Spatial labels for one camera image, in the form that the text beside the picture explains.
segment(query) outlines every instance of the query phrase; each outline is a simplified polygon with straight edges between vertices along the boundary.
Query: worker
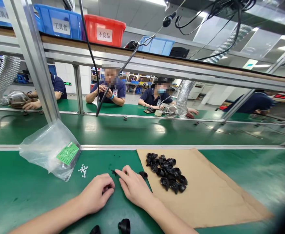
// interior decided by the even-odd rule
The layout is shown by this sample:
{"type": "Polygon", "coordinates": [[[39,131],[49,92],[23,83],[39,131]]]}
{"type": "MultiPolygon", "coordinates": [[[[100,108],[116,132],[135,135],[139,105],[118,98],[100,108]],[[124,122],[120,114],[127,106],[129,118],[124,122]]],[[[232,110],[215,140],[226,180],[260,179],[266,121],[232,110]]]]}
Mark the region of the worker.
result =
{"type": "MultiPolygon", "coordinates": [[[[168,98],[169,97],[168,90],[170,89],[173,80],[174,79],[163,76],[159,77],[151,86],[151,88],[144,91],[144,93],[138,100],[138,104],[144,107],[151,106],[156,110],[164,110],[164,106],[162,105],[159,106],[162,101],[163,103],[166,103],[168,105],[175,105],[176,102],[174,102],[171,98],[168,98]]],[[[194,116],[192,115],[192,113],[194,113],[195,115],[199,114],[197,110],[188,108],[188,113],[186,116],[188,118],[193,119],[194,116]]]]}
{"type": "MultiPolygon", "coordinates": [[[[64,82],[61,78],[57,77],[56,75],[50,73],[50,78],[51,78],[51,83],[52,86],[54,87],[54,92],[55,92],[55,97],[56,100],[59,99],[68,99],[67,96],[67,90],[65,89],[64,82]]],[[[32,93],[27,94],[29,98],[36,98],[38,97],[37,92],[34,91],[32,93]]],[[[42,106],[41,102],[38,100],[36,102],[30,102],[25,104],[22,108],[25,109],[26,111],[29,109],[38,109],[42,106]]]]}
{"type": "Polygon", "coordinates": [[[91,89],[90,93],[86,95],[86,102],[93,103],[95,97],[98,95],[99,85],[99,101],[101,101],[105,91],[109,89],[106,98],[103,102],[115,103],[119,106],[123,106],[125,103],[125,83],[119,79],[119,69],[115,67],[106,66],[102,68],[103,79],[96,83],[91,89]]]}
{"type": "MultiPolygon", "coordinates": [[[[119,182],[127,199],[144,209],[158,223],[165,234],[197,233],[191,226],[166,208],[153,195],[142,176],[136,174],[130,166],[127,165],[122,171],[115,170],[115,172],[120,176],[119,182]]],[[[115,183],[109,174],[98,175],[78,196],[19,226],[10,234],[60,233],[82,217],[100,211],[113,195],[114,190],[115,183]]]]}
{"type": "MultiPolygon", "coordinates": [[[[267,115],[274,103],[272,98],[270,98],[269,96],[274,96],[278,93],[279,92],[277,91],[256,90],[252,94],[252,96],[237,110],[237,112],[246,114],[256,113],[267,115]]],[[[242,95],[223,111],[228,112],[239,101],[241,97],[242,95]]]]}

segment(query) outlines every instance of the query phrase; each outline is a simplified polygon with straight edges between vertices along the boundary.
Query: label on bin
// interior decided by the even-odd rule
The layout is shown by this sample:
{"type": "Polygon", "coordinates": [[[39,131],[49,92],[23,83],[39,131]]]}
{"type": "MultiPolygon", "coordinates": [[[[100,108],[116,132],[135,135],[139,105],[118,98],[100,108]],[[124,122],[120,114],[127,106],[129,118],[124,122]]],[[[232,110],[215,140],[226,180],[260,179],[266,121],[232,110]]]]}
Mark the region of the label on bin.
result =
{"type": "Polygon", "coordinates": [[[10,23],[6,8],[0,6],[0,21],[10,23]]]}
{"type": "Polygon", "coordinates": [[[112,42],[112,30],[97,27],[97,40],[112,42]]]}
{"type": "Polygon", "coordinates": [[[76,146],[76,144],[70,142],[70,144],[64,147],[62,151],[57,155],[57,159],[69,166],[78,150],[79,148],[76,146]]]}
{"type": "Polygon", "coordinates": [[[55,33],[63,33],[71,35],[69,21],[51,18],[51,22],[52,22],[52,28],[55,33]]]}

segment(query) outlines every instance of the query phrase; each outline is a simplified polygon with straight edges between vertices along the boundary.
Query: ceiling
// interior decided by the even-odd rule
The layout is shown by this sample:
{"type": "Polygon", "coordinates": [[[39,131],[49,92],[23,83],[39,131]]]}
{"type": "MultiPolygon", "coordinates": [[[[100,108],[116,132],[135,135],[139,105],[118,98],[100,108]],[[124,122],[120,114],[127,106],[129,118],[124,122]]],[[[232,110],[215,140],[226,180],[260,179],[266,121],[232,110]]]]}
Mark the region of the ceiling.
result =
{"type": "MultiPolygon", "coordinates": [[[[48,2],[48,5],[52,5],[51,1],[45,0],[33,0],[33,2],[48,2]]],[[[61,0],[53,0],[53,2],[62,2],[61,0]]],[[[146,30],[151,34],[157,32],[162,27],[163,19],[171,14],[175,9],[170,7],[166,10],[165,6],[152,3],[147,0],[82,0],[83,7],[87,9],[88,14],[99,15],[110,19],[115,19],[126,23],[127,28],[135,28],[138,30],[146,30]]],[[[78,0],[75,0],[75,5],[78,7],[78,0]]],[[[196,11],[180,8],[178,14],[182,15],[180,24],[187,23],[193,16],[197,14],[196,11]]],[[[204,20],[204,16],[197,17],[192,23],[185,27],[183,32],[189,33],[196,27],[198,27],[204,20]]],[[[191,42],[195,42],[198,45],[207,44],[226,24],[228,20],[213,17],[202,24],[199,29],[190,34],[182,35],[173,23],[167,27],[162,28],[159,34],[164,36],[171,36],[175,38],[184,39],[191,42]]],[[[224,29],[208,44],[209,49],[202,49],[192,59],[199,59],[210,55],[218,45],[226,40],[236,26],[235,22],[228,23],[224,29]]],[[[130,40],[140,41],[144,32],[131,33],[125,31],[123,34],[122,47],[124,47],[130,40]]],[[[226,55],[228,58],[221,59],[218,63],[226,66],[243,67],[248,58],[253,56],[256,58],[262,58],[263,61],[275,62],[283,53],[283,50],[279,47],[285,46],[285,40],[280,39],[281,35],[258,29],[256,32],[251,31],[241,42],[239,42],[232,51],[241,52],[244,57],[238,57],[233,55],[226,55]]],[[[190,46],[185,44],[175,43],[174,46],[181,46],[189,49],[187,58],[194,55],[202,46],[190,46]]],[[[257,64],[268,64],[261,62],[258,59],[257,64]]],[[[265,72],[267,68],[253,68],[265,72]]]]}

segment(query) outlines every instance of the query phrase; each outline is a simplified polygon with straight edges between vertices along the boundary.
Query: red display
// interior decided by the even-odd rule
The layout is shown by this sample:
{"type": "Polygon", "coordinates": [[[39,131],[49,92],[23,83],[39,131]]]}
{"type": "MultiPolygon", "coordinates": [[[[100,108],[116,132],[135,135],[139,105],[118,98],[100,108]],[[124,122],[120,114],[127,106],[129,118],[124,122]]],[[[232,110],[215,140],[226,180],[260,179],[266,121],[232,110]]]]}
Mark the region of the red display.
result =
{"type": "Polygon", "coordinates": [[[274,96],[274,98],[285,99],[285,95],[283,95],[283,94],[276,94],[276,95],[274,96]]]}

